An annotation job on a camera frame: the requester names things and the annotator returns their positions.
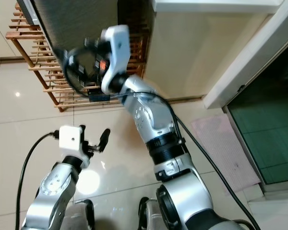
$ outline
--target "beige wall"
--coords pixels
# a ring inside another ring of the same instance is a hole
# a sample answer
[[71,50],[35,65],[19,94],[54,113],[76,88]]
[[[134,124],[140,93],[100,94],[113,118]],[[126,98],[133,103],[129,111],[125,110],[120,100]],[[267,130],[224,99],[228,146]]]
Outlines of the beige wall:
[[170,98],[208,93],[265,18],[265,14],[157,13],[145,79]]

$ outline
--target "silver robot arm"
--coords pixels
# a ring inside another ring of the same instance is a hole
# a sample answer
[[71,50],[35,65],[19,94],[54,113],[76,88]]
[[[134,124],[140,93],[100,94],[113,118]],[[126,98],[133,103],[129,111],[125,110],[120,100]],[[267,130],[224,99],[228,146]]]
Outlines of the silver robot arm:
[[[104,32],[103,39],[111,45],[110,66],[101,84],[103,93],[156,93],[138,76],[127,76],[125,73],[130,57],[128,27],[110,27]],[[173,117],[167,105],[157,97],[144,93],[126,95],[121,98],[121,102],[132,115],[149,150],[155,164],[156,179],[163,182],[156,195],[167,228],[243,229],[213,211],[208,189],[191,160],[184,139],[179,139],[175,132]]]
[[104,150],[110,130],[106,129],[98,146],[84,140],[85,126],[62,126],[59,146],[64,157],[40,184],[38,194],[28,209],[22,230],[58,230],[68,202],[75,193],[78,175],[88,167],[94,152]]

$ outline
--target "orange light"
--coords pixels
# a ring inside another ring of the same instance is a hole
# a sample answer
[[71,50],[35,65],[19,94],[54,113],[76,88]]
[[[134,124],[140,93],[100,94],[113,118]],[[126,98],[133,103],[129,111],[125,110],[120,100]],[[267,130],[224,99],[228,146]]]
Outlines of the orange light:
[[104,61],[104,60],[101,60],[100,64],[99,64],[99,67],[102,69],[102,70],[105,70],[106,69],[106,66],[107,66],[107,63]]

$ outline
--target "pink mat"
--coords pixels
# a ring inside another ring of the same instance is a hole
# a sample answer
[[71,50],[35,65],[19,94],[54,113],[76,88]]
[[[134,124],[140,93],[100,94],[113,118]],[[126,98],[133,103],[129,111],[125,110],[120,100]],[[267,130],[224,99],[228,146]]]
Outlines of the pink mat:
[[260,182],[226,114],[195,120],[192,127],[234,192]]

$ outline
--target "black cable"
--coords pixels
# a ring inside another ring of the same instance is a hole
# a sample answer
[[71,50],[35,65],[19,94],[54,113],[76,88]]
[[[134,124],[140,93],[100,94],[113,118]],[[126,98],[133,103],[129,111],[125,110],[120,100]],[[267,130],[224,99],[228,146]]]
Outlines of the black cable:
[[243,219],[235,219],[233,220],[234,222],[236,222],[237,224],[243,224],[246,227],[248,227],[249,230],[255,230],[255,228],[253,227],[252,224],[250,224],[249,222],[247,222],[246,220]]
[[158,94],[155,94],[153,92],[129,92],[129,93],[123,93],[123,94],[115,94],[115,95],[111,95],[110,98],[118,98],[118,97],[124,97],[124,96],[129,96],[129,95],[137,95],[137,94],[146,94],[146,95],[152,95],[154,97],[157,97],[158,99],[160,99],[160,101],[162,101],[169,109],[171,115],[172,115],[172,118],[173,118],[173,123],[174,123],[174,127],[176,129],[176,133],[177,133],[177,136],[179,139],[182,139],[182,136],[181,136],[181,132],[180,132],[180,129],[179,129],[179,125],[178,125],[178,122],[177,122],[177,118],[176,118],[176,115],[175,115],[175,112],[172,108],[172,106],[168,103],[168,101],[166,99],[164,99],[163,97],[159,96]]
[[42,136],[40,139],[35,142],[35,144],[31,147],[27,157],[24,160],[23,168],[20,173],[20,179],[18,184],[18,191],[17,191],[17,199],[16,199],[16,223],[15,223],[15,230],[19,230],[19,218],[20,218],[20,195],[21,195],[21,188],[23,187],[23,180],[24,180],[24,172],[27,167],[28,161],[32,155],[32,152],[36,148],[36,146],[46,137],[53,136],[54,133],[47,133],[44,136]]
[[216,173],[219,175],[219,177],[221,178],[223,184],[225,185],[225,187],[228,189],[229,193],[231,194],[232,198],[236,201],[236,203],[238,204],[238,206],[242,209],[242,211],[245,213],[245,215],[250,219],[251,223],[253,224],[253,226],[255,227],[256,230],[260,230],[259,225],[257,224],[256,220],[254,219],[254,217],[251,215],[251,213],[246,209],[246,207],[243,205],[243,203],[241,203],[241,201],[238,199],[238,197],[236,196],[236,194],[234,193],[234,191],[231,189],[230,185],[228,184],[228,182],[226,181],[225,177],[223,176],[223,174],[221,173],[221,171],[219,170],[219,168],[217,167],[217,165],[213,162],[213,160],[211,159],[211,157],[208,155],[208,153],[204,150],[204,148],[200,145],[200,143],[198,143],[198,141],[195,139],[195,137],[192,135],[192,133],[188,130],[188,128],[185,126],[185,124],[179,119],[179,117],[177,117],[177,120],[179,122],[179,124],[183,127],[183,129],[187,132],[187,134],[189,135],[189,137],[192,139],[192,141],[196,144],[196,146],[200,149],[200,151],[204,154],[204,156],[207,158],[207,160],[209,161],[209,163],[212,165],[212,167],[214,168],[214,170],[216,171]]

